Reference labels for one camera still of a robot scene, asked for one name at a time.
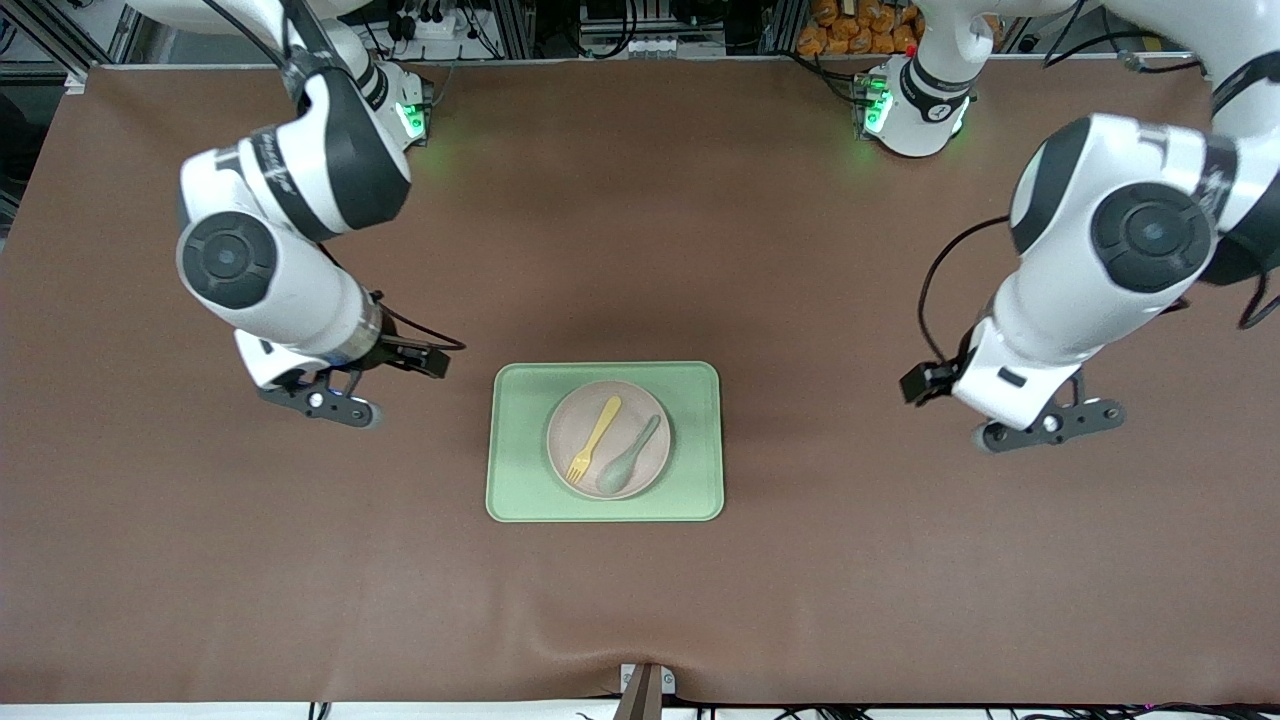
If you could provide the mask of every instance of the spoon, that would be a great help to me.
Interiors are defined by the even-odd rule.
[[[622,455],[613,459],[612,462],[600,470],[600,478],[595,482],[595,487],[603,495],[618,495],[622,488],[626,487],[627,480],[631,479],[631,473],[636,469],[636,457],[640,456],[640,451],[644,450],[645,443],[653,437],[654,430],[658,429],[658,424],[662,419],[658,415],[649,418],[649,423],[645,424],[640,434],[636,436],[636,441],[631,443],[631,447],[626,448]]]

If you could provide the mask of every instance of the fork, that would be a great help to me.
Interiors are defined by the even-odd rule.
[[[573,462],[570,464],[568,473],[564,474],[564,479],[571,486],[576,486],[582,479],[582,475],[586,474],[586,469],[591,466],[591,452],[595,451],[595,445],[600,442],[604,430],[609,429],[620,407],[622,407],[622,398],[616,395],[604,401],[604,409],[600,410],[600,418],[595,420],[595,429],[591,430],[591,437],[586,439],[582,450],[577,451],[577,455],[573,456]]]

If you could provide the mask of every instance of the green tray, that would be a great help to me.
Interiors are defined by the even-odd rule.
[[[575,389],[623,380],[649,391],[671,420],[671,457],[626,500],[564,487],[547,457],[547,424]],[[515,364],[498,373],[489,434],[489,515],[503,523],[705,521],[724,507],[719,375],[707,363]]]

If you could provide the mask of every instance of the table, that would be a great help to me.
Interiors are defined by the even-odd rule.
[[[95,70],[0,256],[0,698],[594,696],[657,661],[718,702],[1280,701],[1280,327],[1233,328],[1252,287],[1089,363],[1120,430],[984,456],[968,409],[902,405],[929,260],[1043,137],[1208,118],[1194,73],[1114,63],[979,90],[906,160],[785,61],[458,69],[404,211],[330,247],[472,348],[371,374],[361,433],[257,400],[174,269],[180,161],[288,119],[279,79]],[[936,332],[1014,266],[1000,232],[957,251]],[[502,366],[668,359],[719,370],[719,518],[489,519]]]

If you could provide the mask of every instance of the cable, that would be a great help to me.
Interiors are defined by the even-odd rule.
[[[851,97],[851,96],[846,95],[845,92],[842,92],[840,90],[840,87],[836,85],[836,82],[852,82],[854,81],[854,76],[845,74],[845,73],[836,73],[836,72],[831,72],[831,70],[823,68],[822,63],[818,61],[818,56],[817,55],[813,56],[813,61],[810,63],[803,55],[797,55],[795,53],[791,53],[790,50],[781,50],[777,54],[782,55],[785,58],[791,58],[792,60],[795,60],[796,63],[799,63],[801,68],[809,70],[810,73],[817,74],[818,77],[820,77],[823,79],[823,82],[827,83],[827,87],[831,90],[832,95],[835,95],[836,97],[840,97],[845,102],[849,102],[850,105],[855,105],[855,106],[863,106],[863,108],[867,108],[867,106],[872,105],[872,102],[869,100]]]
[[[13,46],[13,41],[18,37],[18,26],[10,23],[9,20],[0,19],[0,40],[4,40],[4,33],[9,29],[12,29],[13,33],[9,35],[9,40],[5,41],[4,47],[0,47],[0,55],[8,53],[9,47]]]
[[[1148,68],[1146,65],[1139,67],[1138,72],[1144,76],[1158,76],[1161,73],[1176,73],[1178,70],[1189,70],[1192,68],[1203,68],[1204,64],[1199,60],[1192,60],[1189,63],[1179,63],[1176,65],[1167,65],[1164,68]]]
[[[1066,40],[1066,33],[1071,31],[1071,26],[1075,24],[1075,20],[1080,17],[1080,10],[1083,9],[1084,0],[1078,0],[1075,8],[1071,10],[1071,17],[1068,18],[1066,26],[1062,27],[1062,32],[1057,33],[1057,38],[1053,40],[1053,45],[1048,49],[1048,53],[1044,54],[1043,67],[1047,68],[1050,65],[1048,59],[1053,55],[1053,53],[1057,53],[1059,46],[1061,46],[1062,41]]]
[[[817,55],[813,56],[813,64],[818,68],[818,76],[822,77],[822,81],[826,82],[827,87],[831,88],[832,95],[840,97],[841,100],[849,102],[850,105],[864,105],[864,106],[870,105],[870,102],[868,101],[858,100],[850,95],[845,95],[844,92],[841,92],[840,87],[836,86],[836,82],[831,78],[831,76],[827,74],[827,70],[822,68],[822,63],[818,61]]]
[[[1075,55],[1076,53],[1080,53],[1082,50],[1084,50],[1084,49],[1087,49],[1087,47],[1089,47],[1092,45],[1097,45],[1098,42],[1102,42],[1102,41],[1110,42],[1111,44],[1111,49],[1115,50],[1116,54],[1119,55],[1119,54],[1125,54],[1125,53],[1124,53],[1124,50],[1120,49],[1119,45],[1116,45],[1116,40],[1125,38],[1125,37],[1144,37],[1144,38],[1146,37],[1151,37],[1151,38],[1156,38],[1156,40],[1164,40],[1161,36],[1158,36],[1158,35],[1156,35],[1153,32],[1147,32],[1147,31],[1142,31],[1142,29],[1125,29],[1125,31],[1119,31],[1119,32],[1111,32],[1111,23],[1107,20],[1107,13],[1110,10],[1107,10],[1106,8],[1102,9],[1102,28],[1106,29],[1106,33],[1100,35],[1100,36],[1093,37],[1093,38],[1089,38],[1089,40],[1085,40],[1084,42],[1076,45],[1075,47],[1068,50],[1066,53],[1062,53],[1057,58],[1050,59],[1050,55],[1052,55],[1053,51],[1057,50],[1059,42],[1065,36],[1066,31],[1064,31],[1064,35],[1059,36],[1059,42],[1053,42],[1053,47],[1051,47],[1050,51],[1044,55],[1043,67],[1044,68],[1051,68],[1051,67],[1061,63],[1062,60],[1070,58],[1071,55]],[[1203,67],[1204,67],[1203,63],[1201,63],[1199,60],[1192,60],[1189,63],[1180,63],[1178,65],[1169,65],[1169,67],[1165,67],[1165,68],[1148,68],[1144,64],[1139,64],[1139,65],[1133,67],[1133,69],[1137,70],[1138,73],[1142,73],[1142,74],[1158,76],[1158,74],[1162,74],[1162,73],[1176,73],[1179,70],[1189,70],[1192,68],[1203,68]]]
[[[783,58],[791,58],[792,60],[795,60],[796,63],[799,63],[801,68],[809,70],[810,73],[815,73],[815,74],[819,74],[819,76],[829,77],[832,79],[842,79],[842,81],[852,81],[854,79],[854,76],[851,76],[851,74],[845,74],[845,73],[837,73],[837,72],[832,72],[832,70],[826,70],[826,69],[822,68],[822,65],[818,65],[817,61],[810,63],[809,60],[806,60],[804,58],[804,55],[800,55],[797,53],[792,53],[791,50],[778,50],[777,54],[782,55]]]
[[[439,108],[440,102],[444,102],[444,91],[449,88],[449,81],[453,79],[453,70],[458,67],[458,60],[462,59],[462,45],[458,45],[458,56],[449,63],[449,74],[444,76],[444,82],[440,83],[440,94],[431,99],[431,109]]]
[[[280,0],[280,54],[284,61],[293,56],[293,47],[289,45],[289,10],[293,0]]]
[[[593,60],[608,60],[609,58],[618,55],[631,45],[631,41],[636,38],[636,31],[640,29],[640,12],[636,6],[636,0],[627,0],[627,4],[631,8],[631,29],[627,31],[627,17],[626,13],[623,13],[622,36],[618,37],[618,44],[617,46],[613,47],[613,50],[609,50],[604,55],[596,55],[590,50],[584,50],[582,46],[579,45],[576,40],[572,38],[572,36],[568,32],[568,28],[564,28],[564,40],[568,41],[570,47],[572,47],[573,51],[577,53],[579,56],[581,58],[590,58]]]
[[[933,333],[929,332],[929,324],[924,319],[924,304],[925,300],[928,300],[929,297],[929,286],[933,284],[933,274],[938,272],[938,266],[942,265],[942,261],[946,260],[947,255],[951,255],[951,251],[955,250],[961,242],[968,240],[969,236],[984,231],[992,225],[998,225],[1000,223],[1007,223],[1007,222],[1009,222],[1009,215],[1001,215],[998,218],[983,220],[977,225],[973,225],[972,228],[957,234],[955,238],[951,240],[951,242],[947,243],[946,247],[942,249],[942,252],[938,252],[938,256],[933,259],[933,264],[929,265],[929,272],[924,274],[924,283],[920,286],[920,301],[915,306],[915,319],[920,324],[920,334],[924,337],[924,342],[929,345],[929,350],[933,351],[933,355],[937,356],[940,363],[948,363],[947,356],[943,355],[942,348],[938,347],[938,343],[933,340]]]
[[[1106,35],[1111,35],[1111,10],[1107,10],[1106,8],[1101,8],[1101,10],[1102,10],[1102,32],[1105,32]],[[1120,45],[1116,44],[1116,38],[1108,37],[1107,42],[1111,44],[1111,50],[1115,51],[1116,55],[1119,55]]]
[[[476,31],[476,38],[480,41],[480,45],[493,55],[494,60],[500,60],[502,54],[498,53],[498,46],[489,38],[489,32],[485,29],[484,23],[480,22],[480,14],[476,12],[472,0],[463,0],[462,14],[467,18],[467,24],[471,26],[471,29]]]
[[[329,249],[324,246],[324,243],[316,242],[315,246],[320,250],[320,252],[324,254],[325,258],[329,259],[330,263],[333,263],[334,265],[337,265],[338,269],[346,270],[346,268],[342,266],[342,263],[339,263],[338,259],[334,258],[333,252],[330,252]],[[381,293],[381,291],[375,290],[370,295],[372,296],[374,302],[376,302],[378,306],[383,309],[383,313],[387,313],[392,318],[394,318],[394,319],[404,323],[406,325],[413,328],[415,331],[417,331],[420,333],[425,333],[425,334],[428,334],[430,337],[434,337],[436,340],[444,341],[444,343],[445,343],[445,345],[438,345],[438,343],[434,343],[434,342],[424,342],[422,347],[434,348],[434,350],[442,350],[444,352],[453,352],[453,351],[466,350],[467,348],[467,345],[465,342],[462,342],[460,340],[454,340],[454,338],[452,338],[452,337],[449,337],[449,336],[447,336],[444,333],[438,333],[438,332],[435,332],[431,328],[428,328],[425,325],[420,325],[420,324],[415,323],[413,320],[410,320],[404,315],[401,315],[396,310],[392,310],[390,307],[388,307],[383,302],[383,293]],[[316,717],[316,719],[312,719],[312,720],[324,720],[324,716]]]
[[[1265,307],[1258,310],[1258,305],[1262,305],[1262,299],[1267,295],[1267,284],[1271,279],[1271,272],[1266,269],[1262,260],[1258,259],[1257,255],[1249,252],[1249,256],[1258,263],[1261,273],[1258,274],[1258,287],[1253,291],[1253,297],[1251,297],[1249,304],[1244,306],[1244,311],[1240,313],[1240,322],[1235,325],[1242,331],[1251,331],[1258,327],[1258,323],[1266,320],[1267,315],[1275,311],[1276,307],[1280,307],[1280,295],[1277,295],[1271,299],[1271,302],[1267,302]]]
[[[1062,60],[1070,58],[1071,55],[1075,55],[1076,53],[1079,53],[1082,50],[1087,50],[1089,46],[1097,45],[1098,42],[1103,42],[1106,40],[1120,40],[1123,37],[1160,37],[1160,36],[1152,35],[1149,32],[1140,31],[1140,29],[1123,29],[1120,32],[1108,32],[1107,35],[1100,35],[1100,36],[1097,36],[1094,38],[1085,40],[1084,42],[1076,45],[1075,47],[1071,47],[1066,53],[1062,53],[1061,55],[1059,55],[1057,58],[1053,58],[1051,60],[1051,59],[1048,59],[1048,56],[1052,55],[1053,50],[1057,49],[1057,44],[1055,42],[1053,44],[1053,49],[1050,50],[1047,55],[1044,55],[1044,65],[1043,67],[1052,68],[1053,65],[1061,63]]]
[[[389,55],[387,50],[383,50],[383,44],[378,41],[378,36],[374,35],[374,28],[369,27],[369,15],[365,14],[365,9],[360,9],[360,22],[365,23],[365,29],[369,32],[369,40],[374,41],[374,49],[378,51],[378,56],[385,60]]]
[[[276,53],[268,44],[262,42],[261,37],[253,35],[253,32],[250,31],[247,27],[244,27],[244,23],[239,22],[239,19],[236,15],[230,14],[229,12],[227,12],[225,8],[223,8],[221,5],[219,5],[218,3],[215,3],[214,0],[201,0],[201,1],[205,5],[209,5],[210,10],[218,13],[219,15],[221,15],[221,18],[224,20],[229,22],[232,24],[232,27],[234,27],[236,29],[241,31],[241,33],[244,37],[247,37],[250,40],[250,42],[252,42],[253,45],[257,45],[257,49],[261,50],[262,54],[266,55],[268,59],[270,59],[271,63],[276,68],[282,68],[282,69],[284,68],[284,59],[280,56],[280,54]]]

